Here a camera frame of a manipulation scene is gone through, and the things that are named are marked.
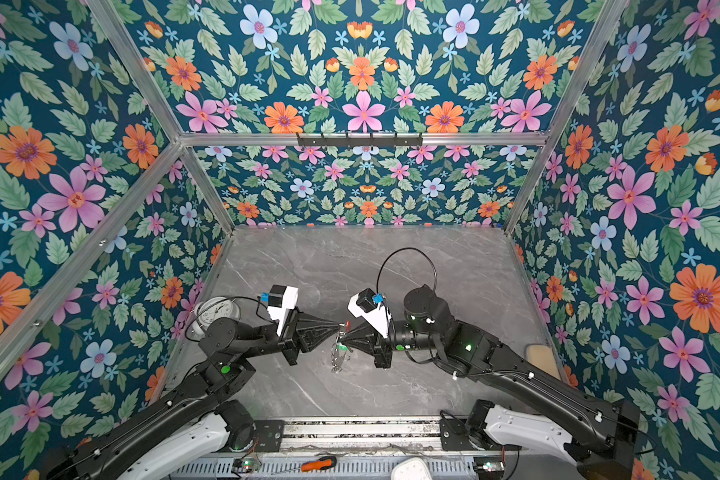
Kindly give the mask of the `metal keyring disc red grip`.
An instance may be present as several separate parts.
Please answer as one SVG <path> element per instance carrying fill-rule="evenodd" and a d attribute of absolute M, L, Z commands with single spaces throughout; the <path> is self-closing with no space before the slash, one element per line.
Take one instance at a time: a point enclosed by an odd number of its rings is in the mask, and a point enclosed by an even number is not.
<path fill-rule="evenodd" d="M 340 351 L 337 349 L 337 343 L 339 343 L 346 334 L 349 332 L 350 329 L 350 323 L 346 322 L 341 324 L 340 330 L 337 332 L 336 338 L 334 340 L 334 343 L 331 348 L 331 371 L 333 373 L 338 373 L 342 370 L 343 364 L 347 360 L 348 356 L 351 353 L 351 350 L 347 351 Z"/>

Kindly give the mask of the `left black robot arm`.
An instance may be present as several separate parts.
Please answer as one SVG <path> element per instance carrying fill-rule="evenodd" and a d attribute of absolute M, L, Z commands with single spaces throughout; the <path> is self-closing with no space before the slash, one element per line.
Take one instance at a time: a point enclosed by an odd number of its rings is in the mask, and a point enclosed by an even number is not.
<path fill-rule="evenodd" d="M 62 454 L 52 454 L 41 479 L 122 479 L 144 468 L 148 455 L 168 449 L 168 439 L 197 420 L 217 417 L 221 433 L 245 447 L 253 435 L 250 414 L 234 396 L 253 377 L 251 357 L 281 354 L 289 364 L 337 334 L 335 321 L 295 309 L 285 325 L 253 327 L 221 317 L 213 321 L 200 349 L 206 358 L 145 410 L 108 433 Z"/>

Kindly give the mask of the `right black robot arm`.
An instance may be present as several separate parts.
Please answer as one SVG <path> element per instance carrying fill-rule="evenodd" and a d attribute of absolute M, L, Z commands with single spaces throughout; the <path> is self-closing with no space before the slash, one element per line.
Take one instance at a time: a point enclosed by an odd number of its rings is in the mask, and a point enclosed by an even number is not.
<path fill-rule="evenodd" d="M 428 363 L 453 380 L 480 382 L 531 408 L 514 412 L 488 401 L 476 406 L 472 430 L 492 443 L 530 449 L 576 467 L 586 479 L 629 479 L 638 454 L 638 408 L 587 395 L 534 366 L 486 330 L 456 319 L 428 285 L 409 291 L 394 320 L 382 294 L 366 288 L 348 311 L 359 320 L 343 345 L 388 369 L 395 352 L 425 351 Z"/>

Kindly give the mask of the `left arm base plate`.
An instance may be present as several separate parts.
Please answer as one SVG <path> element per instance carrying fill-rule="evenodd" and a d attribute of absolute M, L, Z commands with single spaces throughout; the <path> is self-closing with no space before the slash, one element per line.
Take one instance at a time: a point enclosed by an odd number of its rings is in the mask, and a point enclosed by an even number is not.
<path fill-rule="evenodd" d="M 230 448 L 243 453 L 279 452 L 284 440 L 286 423 L 283 420 L 257 420 L 230 437 Z"/>

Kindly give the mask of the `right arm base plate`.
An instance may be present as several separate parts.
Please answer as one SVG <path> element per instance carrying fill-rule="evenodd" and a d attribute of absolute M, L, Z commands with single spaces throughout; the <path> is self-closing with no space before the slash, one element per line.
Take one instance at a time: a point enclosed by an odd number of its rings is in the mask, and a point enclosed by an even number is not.
<path fill-rule="evenodd" d="M 441 448 L 444 451 L 485 450 L 485 444 L 475 436 L 465 420 L 446 410 L 439 412 Z"/>

